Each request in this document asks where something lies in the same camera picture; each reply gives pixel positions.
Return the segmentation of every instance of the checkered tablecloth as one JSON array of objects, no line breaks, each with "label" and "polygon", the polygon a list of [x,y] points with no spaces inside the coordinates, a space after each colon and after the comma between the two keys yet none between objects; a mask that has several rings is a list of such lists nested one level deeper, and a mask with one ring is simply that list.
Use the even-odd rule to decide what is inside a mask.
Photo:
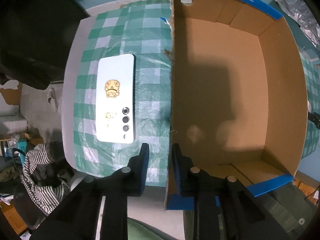
[{"label": "checkered tablecloth", "polygon": [[[308,100],[312,106],[312,112],[320,114],[320,80],[316,67],[302,54],[300,54],[303,71],[306,77]],[[309,156],[316,150],[319,141],[320,130],[308,121],[306,140],[302,152],[302,159]]]},{"label": "checkered tablecloth", "polygon": [[[79,171],[103,177],[127,165],[141,144],[150,146],[147,185],[166,186],[171,115],[171,30],[169,0],[147,0],[99,14],[83,52],[74,103],[75,163]],[[98,61],[134,54],[135,136],[132,144],[106,143],[95,133]]]}]

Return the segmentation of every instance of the smartphone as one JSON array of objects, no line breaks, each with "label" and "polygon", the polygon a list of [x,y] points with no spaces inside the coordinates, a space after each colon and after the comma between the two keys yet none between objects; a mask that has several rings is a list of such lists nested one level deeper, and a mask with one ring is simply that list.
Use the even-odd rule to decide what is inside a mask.
[{"label": "smartphone", "polygon": [[96,136],[99,141],[133,142],[133,82],[132,54],[99,60],[96,88]]}]

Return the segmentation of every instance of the clothing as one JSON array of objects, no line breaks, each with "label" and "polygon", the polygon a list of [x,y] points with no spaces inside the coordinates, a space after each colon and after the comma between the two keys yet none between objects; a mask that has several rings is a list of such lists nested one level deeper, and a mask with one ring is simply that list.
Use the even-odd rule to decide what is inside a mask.
[{"label": "clothing", "polygon": [[[70,188],[61,179],[61,184],[57,187],[41,187],[34,180],[33,174],[38,166],[43,167],[44,165],[61,160],[63,154],[54,150],[57,148],[59,148],[57,147],[57,144],[42,143],[38,144],[33,150],[27,152],[26,160],[22,168],[23,173],[20,175],[21,182],[25,186],[32,201],[47,215],[49,215],[70,193]],[[43,176],[38,174],[37,179],[40,178],[43,178]]]}]

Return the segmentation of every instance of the slipper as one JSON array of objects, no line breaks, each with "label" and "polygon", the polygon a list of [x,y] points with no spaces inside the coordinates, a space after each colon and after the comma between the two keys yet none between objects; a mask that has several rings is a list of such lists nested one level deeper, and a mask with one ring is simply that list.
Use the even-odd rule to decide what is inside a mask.
[{"label": "slipper", "polygon": [[52,106],[52,109],[55,112],[57,112],[58,103],[57,103],[56,93],[54,92],[54,88],[51,88],[51,90],[48,93],[48,103]]}]

